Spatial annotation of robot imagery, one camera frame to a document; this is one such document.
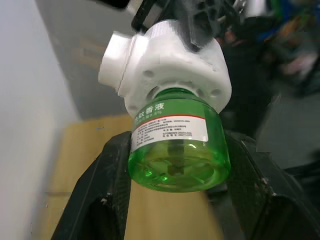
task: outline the white label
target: white label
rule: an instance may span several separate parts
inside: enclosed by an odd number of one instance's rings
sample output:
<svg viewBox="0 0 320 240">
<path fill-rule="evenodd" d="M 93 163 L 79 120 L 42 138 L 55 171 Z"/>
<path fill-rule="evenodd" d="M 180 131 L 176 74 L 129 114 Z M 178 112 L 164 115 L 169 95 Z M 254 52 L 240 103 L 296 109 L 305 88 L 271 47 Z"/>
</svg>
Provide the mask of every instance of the white label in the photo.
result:
<svg viewBox="0 0 320 240">
<path fill-rule="evenodd" d="M 208 142 L 206 120 L 196 116 L 165 116 L 148 121 L 132 133 L 131 151 L 163 140 Z"/>
</svg>

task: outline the screw hole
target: screw hole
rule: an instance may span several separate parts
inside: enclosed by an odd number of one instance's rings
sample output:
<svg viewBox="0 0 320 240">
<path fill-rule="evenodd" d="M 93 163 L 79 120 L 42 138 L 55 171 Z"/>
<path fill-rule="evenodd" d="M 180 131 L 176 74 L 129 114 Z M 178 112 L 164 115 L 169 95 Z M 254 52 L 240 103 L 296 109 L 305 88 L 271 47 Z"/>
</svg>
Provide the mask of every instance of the screw hole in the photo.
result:
<svg viewBox="0 0 320 240">
<path fill-rule="evenodd" d="M 147 78 L 153 78 L 155 76 L 154 72 L 153 71 L 150 71 L 150 70 L 147 70 L 147 71 L 144 71 L 143 72 L 143 75 Z"/>
<path fill-rule="evenodd" d="M 199 98 L 203 98 L 205 96 L 204 92 L 201 89 L 198 89 L 196 93 L 198 94 Z"/>
<path fill-rule="evenodd" d="M 215 98 L 221 94 L 221 90 L 216 88 L 211 91 L 211 97 Z"/>
</svg>

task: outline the red stripe on label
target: red stripe on label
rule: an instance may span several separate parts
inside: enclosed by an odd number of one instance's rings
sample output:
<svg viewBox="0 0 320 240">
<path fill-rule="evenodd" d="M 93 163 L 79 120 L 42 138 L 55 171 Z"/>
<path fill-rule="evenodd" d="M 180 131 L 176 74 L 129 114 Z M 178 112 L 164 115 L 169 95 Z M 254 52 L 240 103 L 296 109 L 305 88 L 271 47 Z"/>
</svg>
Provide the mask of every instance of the red stripe on label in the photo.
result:
<svg viewBox="0 0 320 240">
<path fill-rule="evenodd" d="M 167 118 L 167 117 L 193 117 L 193 118 L 198 118 L 198 119 L 204 119 L 205 120 L 205 118 L 204 117 L 202 117 L 202 116 L 197 116 L 197 115 L 191 115 L 191 114 L 172 114 L 172 115 L 166 115 L 166 116 L 159 116 L 159 117 L 156 117 L 156 118 L 152 118 L 152 119 L 150 119 L 150 120 L 148 120 L 148 121 L 146 121 L 146 122 L 144 122 L 144 123 L 141 123 L 139 126 L 137 126 L 134 130 L 133 130 L 133 132 L 135 131 L 135 130 L 137 130 L 140 126 L 142 126 L 143 124 L 147 124 L 147 123 L 149 123 L 149 122 L 151 122 L 151 121 L 154 121 L 154 120 L 157 120 L 157 119 L 164 119 L 164 118 Z"/>
</svg>

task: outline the green liquid bottle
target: green liquid bottle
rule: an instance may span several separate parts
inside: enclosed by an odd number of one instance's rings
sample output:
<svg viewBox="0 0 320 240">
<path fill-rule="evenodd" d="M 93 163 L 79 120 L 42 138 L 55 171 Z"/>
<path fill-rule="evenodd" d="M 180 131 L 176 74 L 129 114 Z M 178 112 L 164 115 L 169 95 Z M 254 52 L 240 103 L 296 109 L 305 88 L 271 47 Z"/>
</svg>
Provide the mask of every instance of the green liquid bottle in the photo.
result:
<svg viewBox="0 0 320 240">
<path fill-rule="evenodd" d="M 160 92 L 135 118 L 128 168 L 135 182 L 163 192 L 222 183 L 231 166 L 219 115 L 188 90 Z"/>
</svg>

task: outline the gray wall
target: gray wall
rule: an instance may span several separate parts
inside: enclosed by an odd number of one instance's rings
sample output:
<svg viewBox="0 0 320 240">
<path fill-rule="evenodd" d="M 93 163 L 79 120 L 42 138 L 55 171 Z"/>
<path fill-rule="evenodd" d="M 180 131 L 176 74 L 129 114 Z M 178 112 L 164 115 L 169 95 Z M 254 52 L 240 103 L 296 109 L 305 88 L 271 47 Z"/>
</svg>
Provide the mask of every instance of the gray wall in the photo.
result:
<svg viewBox="0 0 320 240">
<path fill-rule="evenodd" d="M 79 115 L 126 113 L 114 89 L 98 83 L 98 72 L 113 31 L 132 35 L 133 17 L 91 0 L 36 2 Z"/>
</svg>

